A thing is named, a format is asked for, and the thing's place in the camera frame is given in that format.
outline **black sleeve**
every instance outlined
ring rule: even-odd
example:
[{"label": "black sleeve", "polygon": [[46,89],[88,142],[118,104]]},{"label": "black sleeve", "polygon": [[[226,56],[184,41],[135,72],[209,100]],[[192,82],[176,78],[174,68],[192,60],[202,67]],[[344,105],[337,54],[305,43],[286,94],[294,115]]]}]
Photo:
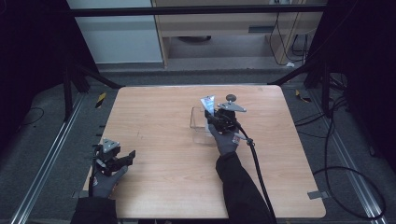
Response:
[{"label": "black sleeve", "polygon": [[271,223],[264,199],[235,152],[219,157],[216,170],[223,182],[224,202],[232,224]]},{"label": "black sleeve", "polygon": [[80,198],[71,224],[117,224],[116,201],[105,198]]}]

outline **person's left hand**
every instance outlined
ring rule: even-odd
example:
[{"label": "person's left hand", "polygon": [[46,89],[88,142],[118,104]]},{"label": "person's left hand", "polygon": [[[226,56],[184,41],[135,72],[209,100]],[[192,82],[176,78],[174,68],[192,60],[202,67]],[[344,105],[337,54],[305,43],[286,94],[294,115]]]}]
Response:
[{"label": "person's left hand", "polygon": [[108,198],[116,187],[119,179],[128,171],[128,166],[122,166],[114,175],[107,176],[98,171],[93,180],[92,196]]}]

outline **hand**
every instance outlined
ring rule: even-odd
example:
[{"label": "hand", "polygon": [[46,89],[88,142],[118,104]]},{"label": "hand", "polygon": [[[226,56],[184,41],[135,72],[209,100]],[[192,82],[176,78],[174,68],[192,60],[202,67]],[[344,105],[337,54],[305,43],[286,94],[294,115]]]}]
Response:
[{"label": "hand", "polygon": [[128,166],[122,166],[122,168],[112,176],[104,175],[100,171],[97,172],[93,181],[92,196],[99,198],[110,197],[111,192],[116,187],[118,181],[127,171]]},{"label": "hand", "polygon": [[218,144],[218,150],[221,156],[227,153],[235,152],[239,145],[240,138],[235,136],[234,133],[239,133],[239,130],[235,130],[219,133],[213,124],[209,124],[209,131],[215,137],[216,143]]}]

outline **person's right hand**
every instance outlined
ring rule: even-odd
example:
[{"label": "person's right hand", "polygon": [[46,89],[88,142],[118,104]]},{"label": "person's right hand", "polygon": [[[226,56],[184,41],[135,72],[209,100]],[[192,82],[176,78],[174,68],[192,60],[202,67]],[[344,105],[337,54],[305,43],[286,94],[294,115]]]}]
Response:
[{"label": "person's right hand", "polygon": [[240,140],[238,136],[234,135],[234,133],[239,133],[239,130],[236,127],[235,130],[224,133],[219,133],[213,124],[209,124],[208,128],[212,135],[215,137],[221,156],[236,151]]}]

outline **person's arm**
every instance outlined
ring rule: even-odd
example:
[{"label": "person's arm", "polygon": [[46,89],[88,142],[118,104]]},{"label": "person's arm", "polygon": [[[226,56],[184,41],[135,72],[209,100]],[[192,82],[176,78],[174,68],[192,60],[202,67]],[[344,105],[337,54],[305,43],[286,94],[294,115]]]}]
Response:
[{"label": "person's arm", "polygon": [[238,133],[238,130],[219,133],[213,124],[209,124],[209,131],[215,137],[220,153],[216,170],[223,182],[224,202],[230,223],[270,224],[267,205],[235,152],[239,138],[234,133]]},{"label": "person's arm", "polygon": [[128,171],[123,166],[114,175],[95,174],[92,197],[80,198],[71,224],[117,224],[116,201],[108,199],[119,179]]}]

